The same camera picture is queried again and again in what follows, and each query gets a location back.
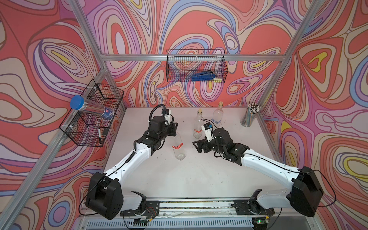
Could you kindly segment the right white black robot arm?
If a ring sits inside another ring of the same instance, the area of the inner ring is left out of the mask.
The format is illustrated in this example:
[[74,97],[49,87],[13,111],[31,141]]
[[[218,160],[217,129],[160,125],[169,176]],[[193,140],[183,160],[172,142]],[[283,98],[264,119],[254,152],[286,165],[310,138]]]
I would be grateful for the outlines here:
[[217,158],[254,169],[283,185],[284,189],[279,190],[255,190],[247,203],[251,213],[293,208],[304,216],[315,216],[324,191],[313,169],[288,166],[265,157],[244,144],[235,143],[224,128],[208,129],[205,133],[204,139],[192,143],[198,153],[213,151]]

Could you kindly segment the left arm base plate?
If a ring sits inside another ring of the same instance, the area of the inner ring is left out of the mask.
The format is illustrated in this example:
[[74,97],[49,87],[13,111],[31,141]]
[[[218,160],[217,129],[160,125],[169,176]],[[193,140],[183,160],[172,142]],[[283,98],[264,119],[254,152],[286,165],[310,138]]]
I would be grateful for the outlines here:
[[148,200],[143,201],[136,210],[121,211],[122,217],[150,217],[154,218],[160,213],[160,201]]

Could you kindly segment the red bottle label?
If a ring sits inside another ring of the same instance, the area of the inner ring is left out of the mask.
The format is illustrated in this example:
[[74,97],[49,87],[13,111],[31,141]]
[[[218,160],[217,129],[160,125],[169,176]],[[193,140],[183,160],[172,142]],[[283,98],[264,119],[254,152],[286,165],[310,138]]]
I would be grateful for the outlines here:
[[173,145],[173,146],[172,146],[172,148],[177,150],[177,149],[180,149],[182,146],[183,146],[183,143],[180,143],[180,144],[179,144],[179,145],[177,145],[177,146],[174,146],[174,145]]

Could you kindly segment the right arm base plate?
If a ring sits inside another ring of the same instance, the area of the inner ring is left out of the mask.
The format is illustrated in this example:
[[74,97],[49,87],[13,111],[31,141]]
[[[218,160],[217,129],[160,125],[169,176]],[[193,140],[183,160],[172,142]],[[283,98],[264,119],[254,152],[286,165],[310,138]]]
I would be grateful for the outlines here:
[[268,215],[273,216],[273,208],[265,209],[257,201],[248,199],[234,200],[231,207],[236,210],[237,215]]

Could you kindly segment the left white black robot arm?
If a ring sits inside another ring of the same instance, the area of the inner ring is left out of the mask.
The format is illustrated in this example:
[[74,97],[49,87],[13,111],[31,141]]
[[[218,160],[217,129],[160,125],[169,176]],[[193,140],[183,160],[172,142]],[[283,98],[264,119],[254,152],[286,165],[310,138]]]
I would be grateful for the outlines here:
[[86,207],[108,220],[120,212],[137,210],[143,213],[146,197],[131,191],[123,194],[122,185],[152,154],[159,150],[166,137],[176,136],[178,124],[170,114],[149,119],[149,128],[133,143],[133,150],[105,173],[96,172],[90,180]]

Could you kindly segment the clear bottle with black cap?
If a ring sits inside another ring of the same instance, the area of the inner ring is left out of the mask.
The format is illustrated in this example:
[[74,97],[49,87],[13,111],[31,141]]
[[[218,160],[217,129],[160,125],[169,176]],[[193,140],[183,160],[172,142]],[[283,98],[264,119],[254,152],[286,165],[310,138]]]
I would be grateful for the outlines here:
[[172,150],[177,160],[182,161],[186,157],[184,144],[179,132],[176,132],[176,136],[173,137]]

